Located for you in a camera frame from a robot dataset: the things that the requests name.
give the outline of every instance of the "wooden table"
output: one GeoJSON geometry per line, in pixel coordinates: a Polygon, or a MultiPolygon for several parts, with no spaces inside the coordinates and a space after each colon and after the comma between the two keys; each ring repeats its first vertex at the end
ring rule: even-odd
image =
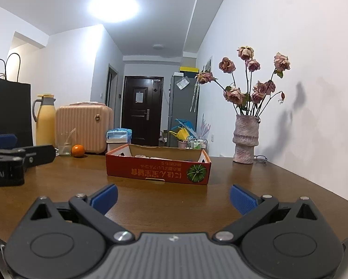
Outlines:
{"type": "Polygon", "coordinates": [[[25,184],[0,187],[0,239],[7,241],[33,201],[47,195],[67,201],[77,193],[91,194],[108,183],[118,187],[117,204],[108,216],[136,236],[151,232],[214,232],[238,219],[229,189],[240,184],[261,196],[294,202],[308,196],[324,214],[341,241],[348,239],[348,201],[273,164],[242,165],[231,158],[212,157],[207,186],[150,182],[106,175],[105,157],[56,157],[51,164],[28,169],[25,184]]]}

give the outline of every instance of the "thermos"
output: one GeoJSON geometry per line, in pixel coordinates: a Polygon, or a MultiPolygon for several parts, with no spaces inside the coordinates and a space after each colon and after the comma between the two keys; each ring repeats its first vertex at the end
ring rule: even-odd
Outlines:
{"type": "Polygon", "coordinates": [[[55,146],[55,106],[53,94],[39,94],[41,99],[35,100],[32,106],[32,114],[36,122],[35,139],[36,145],[55,146]],[[34,114],[35,103],[40,102],[37,116],[34,114]]]}

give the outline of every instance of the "orange fruit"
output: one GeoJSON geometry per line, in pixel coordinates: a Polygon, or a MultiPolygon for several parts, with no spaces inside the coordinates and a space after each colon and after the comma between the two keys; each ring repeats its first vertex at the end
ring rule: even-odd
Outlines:
{"type": "Polygon", "coordinates": [[[74,145],[72,148],[73,157],[83,157],[84,156],[84,147],[82,145],[74,145]]]}

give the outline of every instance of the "pink suitcase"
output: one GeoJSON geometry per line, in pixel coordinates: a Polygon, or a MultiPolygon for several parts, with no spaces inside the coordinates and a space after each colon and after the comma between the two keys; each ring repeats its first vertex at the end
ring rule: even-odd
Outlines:
{"type": "Polygon", "coordinates": [[[86,152],[102,153],[106,150],[106,133],[113,129],[114,113],[105,104],[82,102],[56,110],[56,138],[74,128],[73,144],[83,145],[86,152]]]}

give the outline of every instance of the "red cardboard box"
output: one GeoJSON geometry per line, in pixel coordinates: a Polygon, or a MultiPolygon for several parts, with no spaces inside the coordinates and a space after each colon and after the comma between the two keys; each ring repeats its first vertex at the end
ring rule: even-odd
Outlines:
{"type": "Polygon", "coordinates": [[[207,184],[211,165],[205,150],[125,144],[106,154],[108,175],[171,183],[207,184]]]}

